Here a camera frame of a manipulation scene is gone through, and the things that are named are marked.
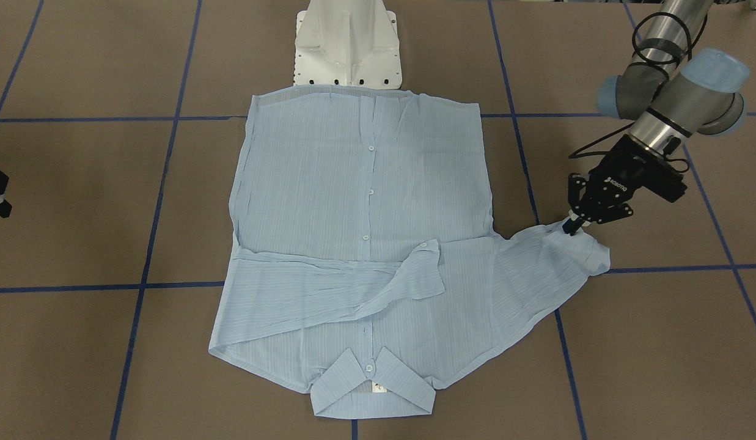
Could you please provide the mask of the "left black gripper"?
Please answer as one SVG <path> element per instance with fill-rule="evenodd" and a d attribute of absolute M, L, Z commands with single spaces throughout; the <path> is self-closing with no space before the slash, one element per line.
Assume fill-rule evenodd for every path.
<path fill-rule="evenodd" d="M 570 212 L 562 224 L 563 232 L 574 236 L 591 223 L 605 224 L 632 216 L 634 209 L 629 201 L 641 188 L 669 203 L 678 201 L 687 186 L 669 154 L 680 145 L 681 139 L 671 136 L 656 151 L 624 134 L 588 173 L 571 173 L 567 195 Z"/>

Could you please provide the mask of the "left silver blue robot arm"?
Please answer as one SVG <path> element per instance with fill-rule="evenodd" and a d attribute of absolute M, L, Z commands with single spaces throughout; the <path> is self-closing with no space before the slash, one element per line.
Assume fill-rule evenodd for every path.
<path fill-rule="evenodd" d="M 687 186 L 683 170 L 674 167 L 674 152 L 694 134 L 723 136 L 746 118 L 741 87 L 749 67 L 715 48 L 695 50 L 712 5 L 665 1 L 635 27 L 630 64 L 607 78 L 596 98 L 601 114 L 628 125 L 613 133 L 617 140 L 609 150 L 589 143 L 570 154 L 601 161 L 568 178 L 566 234 L 632 216 L 629 201 L 638 189 L 678 201 Z"/>

